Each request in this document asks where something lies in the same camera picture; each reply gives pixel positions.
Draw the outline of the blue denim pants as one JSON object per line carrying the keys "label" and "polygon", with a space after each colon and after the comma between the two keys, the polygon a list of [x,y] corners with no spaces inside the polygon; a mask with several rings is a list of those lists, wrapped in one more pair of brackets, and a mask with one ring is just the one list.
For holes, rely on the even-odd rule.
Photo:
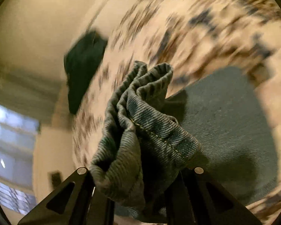
{"label": "blue denim pants", "polygon": [[243,205],[277,184],[278,157],[254,88],[236,67],[171,97],[173,68],[136,62],[105,111],[90,172],[96,188],[142,222],[165,222],[165,192],[183,168],[207,170]]}

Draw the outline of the bright window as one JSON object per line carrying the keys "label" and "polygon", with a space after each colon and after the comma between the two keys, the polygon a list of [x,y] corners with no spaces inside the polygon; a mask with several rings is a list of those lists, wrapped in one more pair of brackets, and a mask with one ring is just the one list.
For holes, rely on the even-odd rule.
{"label": "bright window", "polygon": [[0,204],[26,215],[36,206],[32,167],[38,120],[0,105]]}

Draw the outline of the white brown patterned bedspread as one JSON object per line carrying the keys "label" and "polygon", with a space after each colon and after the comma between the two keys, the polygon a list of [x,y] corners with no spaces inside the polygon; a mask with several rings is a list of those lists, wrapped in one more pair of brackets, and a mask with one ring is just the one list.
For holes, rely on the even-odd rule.
{"label": "white brown patterned bedspread", "polygon": [[278,186],[249,210],[263,224],[281,214],[281,11],[268,0],[137,0],[111,33],[73,126],[73,161],[86,166],[102,135],[106,104],[134,61],[167,62],[173,95],[216,69],[249,76],[274,131]]}

